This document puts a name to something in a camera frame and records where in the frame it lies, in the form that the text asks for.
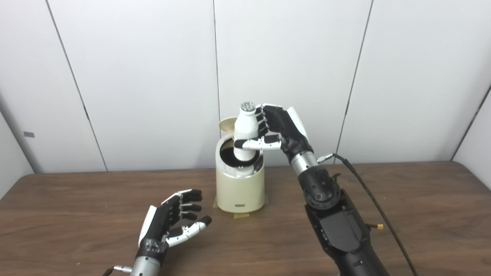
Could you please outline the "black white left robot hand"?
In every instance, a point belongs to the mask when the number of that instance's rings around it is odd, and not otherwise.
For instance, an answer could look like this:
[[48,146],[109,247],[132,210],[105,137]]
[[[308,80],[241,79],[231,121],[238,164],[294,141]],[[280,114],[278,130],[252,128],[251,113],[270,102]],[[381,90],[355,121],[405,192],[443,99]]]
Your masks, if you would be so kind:
[[154,259],[162,265],[170,247],[184,243],[203,231],[211,222],[208,215],[198,219],[202,210],[196,202],[202,201],[202,191],[178,191],[159,206],[151,205],[145,217],[136,258]]

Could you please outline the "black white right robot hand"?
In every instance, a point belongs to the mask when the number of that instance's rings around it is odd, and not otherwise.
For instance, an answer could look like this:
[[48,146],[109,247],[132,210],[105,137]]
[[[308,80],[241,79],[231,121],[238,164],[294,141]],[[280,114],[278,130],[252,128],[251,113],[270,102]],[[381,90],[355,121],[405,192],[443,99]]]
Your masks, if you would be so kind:
[[236,120],[234,154],[241,161],[256,151],[281,150],[292,163],[302,153],[314,153],[305,126],[293,107],[261,104],[252,110],[252,104],[244,103],[245,114]]

